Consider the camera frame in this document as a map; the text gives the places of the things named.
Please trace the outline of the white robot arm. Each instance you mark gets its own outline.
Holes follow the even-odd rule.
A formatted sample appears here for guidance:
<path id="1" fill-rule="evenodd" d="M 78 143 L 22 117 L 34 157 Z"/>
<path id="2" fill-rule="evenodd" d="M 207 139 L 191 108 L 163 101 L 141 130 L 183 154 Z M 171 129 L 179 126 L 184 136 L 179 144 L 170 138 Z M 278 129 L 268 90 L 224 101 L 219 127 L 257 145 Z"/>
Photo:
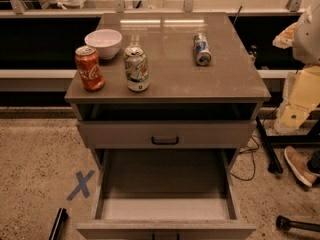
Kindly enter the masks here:
<path id="1" fill-rule="evenodd" d="M 290 133 L 298 129 L 320 104 L 320 0 L 314 0 L 298 21 L 277 35 L 275 47 L 292 48 L 293 57 L 304 67 L 289 73 L 274 129 Z"/>

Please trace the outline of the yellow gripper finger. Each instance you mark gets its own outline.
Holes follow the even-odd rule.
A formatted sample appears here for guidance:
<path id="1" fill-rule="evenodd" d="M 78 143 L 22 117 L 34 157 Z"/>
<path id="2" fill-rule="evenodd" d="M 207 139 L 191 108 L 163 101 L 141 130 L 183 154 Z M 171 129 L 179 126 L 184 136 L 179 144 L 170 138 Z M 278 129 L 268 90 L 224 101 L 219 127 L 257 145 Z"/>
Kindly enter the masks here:
<path id="1" fill-rule="evenodd" d="M 320 104 L 320 66 L 289 72 L 282 92 L 274 129 L 280 134 L 297 130 Z"/>

